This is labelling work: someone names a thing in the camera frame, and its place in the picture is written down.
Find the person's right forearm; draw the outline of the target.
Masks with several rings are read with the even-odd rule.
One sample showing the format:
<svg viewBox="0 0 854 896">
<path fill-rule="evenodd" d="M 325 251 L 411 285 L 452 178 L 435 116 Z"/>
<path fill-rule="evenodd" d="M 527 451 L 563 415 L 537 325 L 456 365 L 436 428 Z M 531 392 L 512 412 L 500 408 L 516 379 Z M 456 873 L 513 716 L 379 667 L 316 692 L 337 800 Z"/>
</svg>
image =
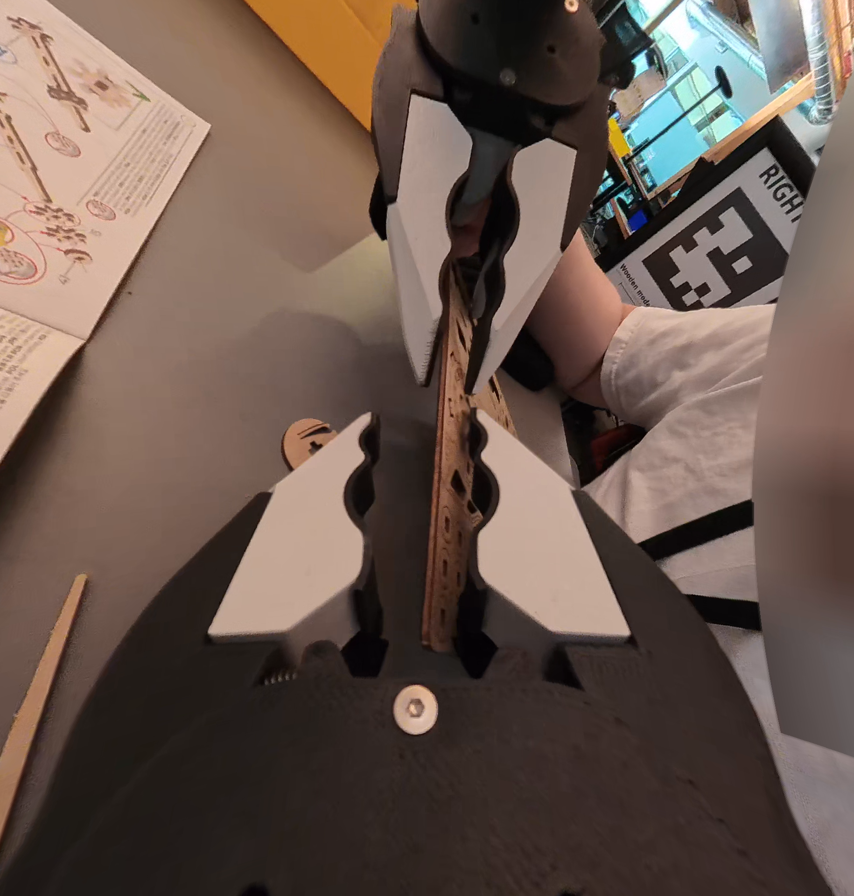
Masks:
<svg viewBox="0 0 854 896">
<path fill-rule="evenodd" d="M 621 301 L 578 231 L 533 307 L 526 330 L 551 361 L 558 387 L 571 398 L 606 409 L 602 364 L 613 336 L 634 310 Z"/>
</svg>

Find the silver ventilation duct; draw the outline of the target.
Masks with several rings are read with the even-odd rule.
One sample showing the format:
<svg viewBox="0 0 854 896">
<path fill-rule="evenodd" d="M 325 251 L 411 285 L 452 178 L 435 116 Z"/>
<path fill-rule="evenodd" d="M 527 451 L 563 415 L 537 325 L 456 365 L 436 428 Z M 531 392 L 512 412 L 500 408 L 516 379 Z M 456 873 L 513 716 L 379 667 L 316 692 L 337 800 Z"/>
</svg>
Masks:
<svg viewBox="0 0 854 896">
<path fill-rule="evenodd" d="M 799 1 L 812 96 L 802 102 L 813 126 L 830 125 L 854 70 L 850 2 Z"/>
</svg>

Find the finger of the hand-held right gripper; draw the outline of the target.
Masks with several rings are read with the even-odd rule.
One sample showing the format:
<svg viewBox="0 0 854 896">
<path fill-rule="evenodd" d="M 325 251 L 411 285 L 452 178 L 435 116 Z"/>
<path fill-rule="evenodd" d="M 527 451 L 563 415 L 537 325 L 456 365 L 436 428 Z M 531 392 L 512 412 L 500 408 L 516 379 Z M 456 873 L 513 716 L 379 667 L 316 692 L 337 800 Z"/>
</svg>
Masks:
<svg viewBox="0 0 854 896">
<path fill-rule="evenodd" d="M 411 95 L 388 251 L 413 378 L 430 381 L 443 314 L 441 274 L 451 250 L 448 202 L 466 174 L 473 139 L 442 101 Z"/>
<path fill-rule="evenodd" d="M 513 156 L 503 195 L 513 199 L 514 223 L 480 283 L 484 313 L 470 349 L 465 385 L 470 394 L 488 385 L 561 259 L 576 158 L 576 150 L 551 139 Z"/>
</svg>

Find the black-framed marker sign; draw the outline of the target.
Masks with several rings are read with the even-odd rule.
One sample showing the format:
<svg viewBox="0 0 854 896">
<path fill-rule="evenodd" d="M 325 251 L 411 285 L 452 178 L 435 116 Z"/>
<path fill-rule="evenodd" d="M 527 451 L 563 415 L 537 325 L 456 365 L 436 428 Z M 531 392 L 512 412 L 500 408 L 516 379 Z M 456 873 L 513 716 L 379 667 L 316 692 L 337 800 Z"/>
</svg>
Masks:
<svg viewBox="0 0 854 896">
<path fill-rule="evenodd" d="M 675 199 L 597 262 L 635 307 L 775 303 L 815 170 L 775 118 L 721 162 L 700 160 Z"/>
</svg>

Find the small round wooden gear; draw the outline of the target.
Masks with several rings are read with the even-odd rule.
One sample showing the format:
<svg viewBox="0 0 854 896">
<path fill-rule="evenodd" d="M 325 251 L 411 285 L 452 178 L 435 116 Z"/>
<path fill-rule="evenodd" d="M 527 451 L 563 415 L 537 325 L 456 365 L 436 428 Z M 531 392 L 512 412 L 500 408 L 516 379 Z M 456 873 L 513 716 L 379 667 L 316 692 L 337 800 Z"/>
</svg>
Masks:
<svg viewBox="0 0 854 896">
<path fill-rule="evenodd" d="M 337 431 L 322 420 L 308 418 L 292 422 L 281 441 L 281 454 L 287 469 L 289 471 L 298 469 L 336 436 Z"/>
</svg>

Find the laser-cut wooden parts sheet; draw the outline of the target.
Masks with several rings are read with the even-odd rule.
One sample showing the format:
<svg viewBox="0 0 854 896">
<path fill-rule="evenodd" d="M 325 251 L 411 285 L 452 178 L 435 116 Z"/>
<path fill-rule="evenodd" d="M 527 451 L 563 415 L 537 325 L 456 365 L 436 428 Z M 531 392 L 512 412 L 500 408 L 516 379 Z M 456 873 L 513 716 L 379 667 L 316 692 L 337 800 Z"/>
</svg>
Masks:
<svg viewBox="0 0 854 896">
<path fill-rule="evenodd" d="M 433 363 L 438 384 L 437 424 L 421 642 L 435 652 L 453 648 L 471 536 L 482 518 L 472 498 L 474 467 L 468 449 L 471 411 L 482 409 L 511 434 L 516 433 L 496 376 L 474 395 L 465 388 L 474 329 L 467 301 L 476 283 L 476 267 L 472 259 L 448 267 L 448 308 L 441 321 Z"/>
</svg>

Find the illustrated instruction booklet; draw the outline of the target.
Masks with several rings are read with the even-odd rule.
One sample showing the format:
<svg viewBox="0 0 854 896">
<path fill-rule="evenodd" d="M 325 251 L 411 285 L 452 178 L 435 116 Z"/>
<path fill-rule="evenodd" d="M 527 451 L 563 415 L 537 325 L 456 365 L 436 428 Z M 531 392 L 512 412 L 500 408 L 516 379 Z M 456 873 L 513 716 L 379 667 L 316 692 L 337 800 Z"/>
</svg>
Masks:
<svg viewBox="0 0 854 896">
<path fill-rule="evenodd" d="M 0 1 L 0 464 L 209 129 L 51 3 Z"/>
</svg>

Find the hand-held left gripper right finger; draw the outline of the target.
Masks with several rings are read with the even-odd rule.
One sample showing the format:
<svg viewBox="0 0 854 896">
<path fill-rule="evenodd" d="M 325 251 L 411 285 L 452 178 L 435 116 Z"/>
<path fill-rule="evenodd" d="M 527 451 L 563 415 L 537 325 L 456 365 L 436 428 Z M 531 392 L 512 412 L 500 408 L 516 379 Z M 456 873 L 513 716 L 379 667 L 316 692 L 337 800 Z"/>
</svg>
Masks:
<svg viewBox="0 0 854 896">
<path fill-rule="evenodd" d="M 470 562 L 482 632 L 496 646 L 625 643 L 630 626 L 575 489 L 483 409 L 470 433 L 488 481 Z"/>
</svg>

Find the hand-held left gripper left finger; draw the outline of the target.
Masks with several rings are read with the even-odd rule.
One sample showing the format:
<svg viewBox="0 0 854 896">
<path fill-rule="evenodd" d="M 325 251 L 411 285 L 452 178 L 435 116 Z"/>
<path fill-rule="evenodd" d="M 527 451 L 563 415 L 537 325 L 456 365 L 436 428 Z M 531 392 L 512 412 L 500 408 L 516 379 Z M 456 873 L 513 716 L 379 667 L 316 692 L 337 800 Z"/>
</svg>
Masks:
<svg viewBox="0 0 854 896">
<path fill-rule="evenodd" d="M 379 418 L 367 412 L 269 493 L 209 624 L 215 643 L 269 642 L 303 651 L 380 638 L 380 604 L 365 515 L 375 499 Z"/>
</svg>

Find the person in white shirt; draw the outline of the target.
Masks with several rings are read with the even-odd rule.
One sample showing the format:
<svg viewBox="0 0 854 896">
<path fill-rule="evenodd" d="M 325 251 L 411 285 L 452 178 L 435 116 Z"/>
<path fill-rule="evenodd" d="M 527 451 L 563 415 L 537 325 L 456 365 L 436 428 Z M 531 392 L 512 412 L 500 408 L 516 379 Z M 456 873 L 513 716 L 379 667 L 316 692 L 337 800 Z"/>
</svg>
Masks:
<svg viewBox="0 0 854 896">
<path fill-rule="evenodd" d="M 602 397 L 645 437 L 586 491 L 635 542 L 751 497 L 775 310 L 640 308 L 615 332 Z M 836 894 L 854 894 L 854 758 L 780 733 L 761 633 L 712 632 L 757 711 L 820 870 Z"/>
</svg>

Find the black pole stand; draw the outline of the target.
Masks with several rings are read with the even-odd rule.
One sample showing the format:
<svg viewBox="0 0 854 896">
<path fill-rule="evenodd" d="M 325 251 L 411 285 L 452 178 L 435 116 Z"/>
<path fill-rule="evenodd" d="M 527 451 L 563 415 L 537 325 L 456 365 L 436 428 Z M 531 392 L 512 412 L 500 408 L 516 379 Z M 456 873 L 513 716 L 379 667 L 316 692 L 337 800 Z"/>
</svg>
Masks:
<svg viewBox="0 0 854 896">
<path fill-rule="evenodd" d="M 707 133 L 730 114 L 733 89 L 721 66 L 709 79 L 696 65 L 668 84 L 638 113 L 626 133 L 627 169 L 660 184 L 712 146 Z"/>
</svg>

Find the thin wooden stick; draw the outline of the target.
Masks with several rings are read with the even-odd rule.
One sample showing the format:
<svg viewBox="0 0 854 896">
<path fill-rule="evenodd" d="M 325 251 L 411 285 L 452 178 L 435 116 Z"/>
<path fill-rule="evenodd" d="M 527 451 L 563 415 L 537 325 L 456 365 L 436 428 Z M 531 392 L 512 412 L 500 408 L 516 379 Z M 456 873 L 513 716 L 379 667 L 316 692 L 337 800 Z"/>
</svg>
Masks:
<svg viewBox="0 0 854 896">
<path fill-rule="evenodd" d="M 0 843 L 87 584 L 75 577 L 0 751 Z"/>
</svg>

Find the yellow flat panel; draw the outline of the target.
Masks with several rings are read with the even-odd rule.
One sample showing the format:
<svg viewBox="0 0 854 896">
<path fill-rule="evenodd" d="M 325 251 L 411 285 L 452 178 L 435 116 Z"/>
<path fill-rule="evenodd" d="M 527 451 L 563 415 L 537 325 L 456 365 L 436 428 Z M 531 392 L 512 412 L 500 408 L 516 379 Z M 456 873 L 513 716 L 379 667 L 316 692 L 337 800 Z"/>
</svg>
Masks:
<svg viewBox="0 0 854 896">
<path fill-rule="evenodd" d="M 395 6 L 415 1 L 248 1 L 270 28 L 366 129 L 372 84 Z"/>
</svg>

